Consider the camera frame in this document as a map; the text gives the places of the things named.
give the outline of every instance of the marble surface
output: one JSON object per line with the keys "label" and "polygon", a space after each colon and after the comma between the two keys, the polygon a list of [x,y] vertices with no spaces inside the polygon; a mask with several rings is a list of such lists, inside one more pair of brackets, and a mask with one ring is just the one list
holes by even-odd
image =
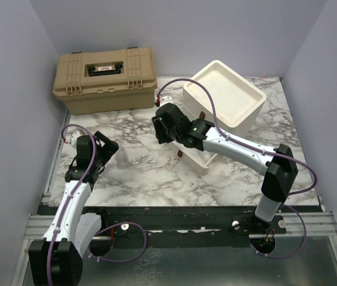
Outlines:
{"label": "marble surface", "polygon": [[[158,79],[158,88],[172,78]],[[246,139],[265,145],[284,143],[295,158],[305,160],[279,78],[248,79],[267,95],[267,100]],[[181,105],[182,82],[167,87],[162,96],[170,95]],[[111,111],[72,116],[70,123],[100,131],[122,144],[129,166],[118,168],[112,158],[106,165],[86,206],[254,206],[261,195],[263,177],[250,168],[219,156],[207,175],[198,175],[181,161],[173,149],[159,145],[151,117],[156,108]],[[59,206],[64,191],[64,174],[76,154],[64,144],[57,173],[52,183],[50,206]],[[293,190],[311,184],[308,171],[299,166]],[[314,191],[289,197],[288,204],[318,205]]]}

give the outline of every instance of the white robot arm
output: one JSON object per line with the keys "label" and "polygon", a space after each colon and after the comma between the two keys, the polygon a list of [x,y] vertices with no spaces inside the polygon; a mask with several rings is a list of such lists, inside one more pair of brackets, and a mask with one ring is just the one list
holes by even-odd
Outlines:
{"label": "white robot arm", "polygon": [[99,174],[118,150],[118,144],[100,132],[94,134],[96,145],[94,162],[78,189],[73,189],[86,172],[93,155],[91,138],[74,132],[71,145],[77,156],[65,174],[65,190],[54,220],[41,240],[32,241],[28,254],[35,285],[48,285],[47,256],[51,245],[50,272],[55,285],[77,285],[82,275],[82,257],[93,236],[101,229],[101,216],[95,213],[82,214]]}
{"label": "white robot arm", "polygon": [[[278,148],[250,142],[224,130],[225,138],[214,124],[203,119],[190,121],[170,98],[162,98],[156,116],[152,118],[156,138],[160,144],[177,141],[187,148],[222,154],[239,161],[264,176],[262,197],[255,210],[255,217],[264,223],[273,220],[278,208],[283,204],[298,174],[296,164],[285,158],[271,156],[265,152],[279,153],[293,157],[291,149],[281,144]],[[265,150],[260,153],[231,140]]]}

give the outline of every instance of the white wall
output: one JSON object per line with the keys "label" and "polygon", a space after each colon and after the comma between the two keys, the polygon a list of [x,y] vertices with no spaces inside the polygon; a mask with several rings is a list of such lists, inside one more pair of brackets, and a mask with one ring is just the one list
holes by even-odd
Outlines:
{"label": "white wall", "polygon": [[221,60],[284,76],[326,0],[31,0],[59,54],[151,46],[158,75]]}
{"label": "white wall", "polygon": [[62,124],[57,53],[28,0],[0,1],[0,285],[9,285]]}
{"label": "white wall", "polygon": [[337,219],[337,1],[327,2],[283,87],[322,203]]}

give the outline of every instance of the tan toolbox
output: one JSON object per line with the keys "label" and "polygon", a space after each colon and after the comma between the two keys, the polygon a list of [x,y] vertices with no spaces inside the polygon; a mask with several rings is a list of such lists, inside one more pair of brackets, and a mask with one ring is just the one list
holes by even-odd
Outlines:
{"label": "tan toolbox", "polygon": [[128,48],[61,55],[53,93],[80,115],[153,107],[156,87],[153,51]]}

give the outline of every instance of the screw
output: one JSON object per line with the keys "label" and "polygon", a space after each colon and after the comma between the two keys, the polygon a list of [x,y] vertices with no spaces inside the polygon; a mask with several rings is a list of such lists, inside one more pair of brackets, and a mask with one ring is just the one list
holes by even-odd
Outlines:
{"label": "screw", "polygon": [[236,220],[232,221],[232,227],[235,229],[235,230],[238,230],[240,228],[240,223]]}
{"label": "screw", "polygon": [[128,223],[125,223],[125,224],[120,226],[120,228],[124,231],[126,231],[128,229],[128,227],[129,227]]}
{"label": "screw", "polygon": [[278,221],[278,226],[280,228],[285,228],[286,227],[286,222],[282,219]]}

